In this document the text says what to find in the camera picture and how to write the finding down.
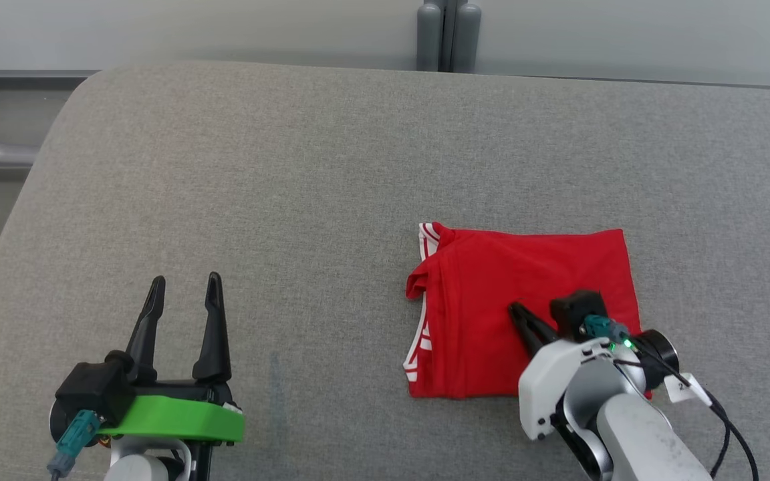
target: teal cable connector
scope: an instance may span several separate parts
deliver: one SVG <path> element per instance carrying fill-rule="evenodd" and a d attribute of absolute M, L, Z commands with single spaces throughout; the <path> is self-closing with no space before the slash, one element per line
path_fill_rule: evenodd
<path fill-rule="evenodd" d="M 614 342 L 623 342 L 629 336 L 629 328 L 604 316 L 584 317 L 584 329 L 590 337 L 607 337 Z"/>
<path fill-rule="evenodd" d="M 97 436 L 100 424 L 100 418 L 94 411 L 83 409 L 76 414 L 76 418 L 70 423 L 64 436 L 61 436 L 58 444 L 55 445 L 58 452 L 46 465 L 46 470 L 49 471 L 53 479 L 67 478 L 73 465 L 76 464 L 76 456 L 79 456 L 82 448 L 85 448 L 94 439 L 94 436 Z"/>

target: green plastic bracket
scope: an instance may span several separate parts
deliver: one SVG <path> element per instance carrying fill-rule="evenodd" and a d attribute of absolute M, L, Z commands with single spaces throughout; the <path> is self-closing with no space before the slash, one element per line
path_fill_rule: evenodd
<path fill-rule="evenodd" d="M 117 427 L 101 427 L 98 434 L 241 442 L 243 430 L 242 414 L 210 402 L 140 395 Z"/>

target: red shorts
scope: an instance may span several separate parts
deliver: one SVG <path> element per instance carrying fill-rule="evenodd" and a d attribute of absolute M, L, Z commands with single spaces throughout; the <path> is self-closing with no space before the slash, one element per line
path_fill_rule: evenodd
<path fill-rule="evenodd" d="M 528 354 L 507 313 L 519 301 L 556 328 L 548 305 L 599 291 L 608 315 L 640 332 L 638 300 L 620 229 L 515 235 L 422 223 L 421 264 L 406 296 L 422 298 L 403 368 L 414 397 L 517 395 Z"/>

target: red fabric with white stripes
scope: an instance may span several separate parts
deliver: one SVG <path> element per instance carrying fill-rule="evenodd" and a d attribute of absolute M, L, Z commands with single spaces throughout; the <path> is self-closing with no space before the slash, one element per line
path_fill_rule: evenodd
<path fill-rule="evenodd" d="M 597 290 L 608 313 L 640 332 L 638 300 L 622 230 L 587 235 L 515 235 L 419 228 L 422 262 L 406 296 L 424 297 L 404 362 L 415 397 L 517 395 L 528 356 L 507 314 L 520 301 L 554 325 L 551 299 Z"/>

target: gray fabric surface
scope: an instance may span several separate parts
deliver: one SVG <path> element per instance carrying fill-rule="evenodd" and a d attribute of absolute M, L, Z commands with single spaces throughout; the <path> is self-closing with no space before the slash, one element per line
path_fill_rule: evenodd
<path fill-rule="evenodd" d="M 46 479 L 55 389 L 156 274 L 156 367 L 188 377 L 210 270 L 248 417 L 213 479 L 581 479 L 515 399 L 410 399 L 422 220 L 623 228 L 645 326 L 770 479 L 770 91 L 243 63 L 99 73 L 56 120 L 0 240 L 0 479 Z M 716 418 L 656 402 L 711 466 Z M 733 444 L 719 478 L 748 477 Z"/>

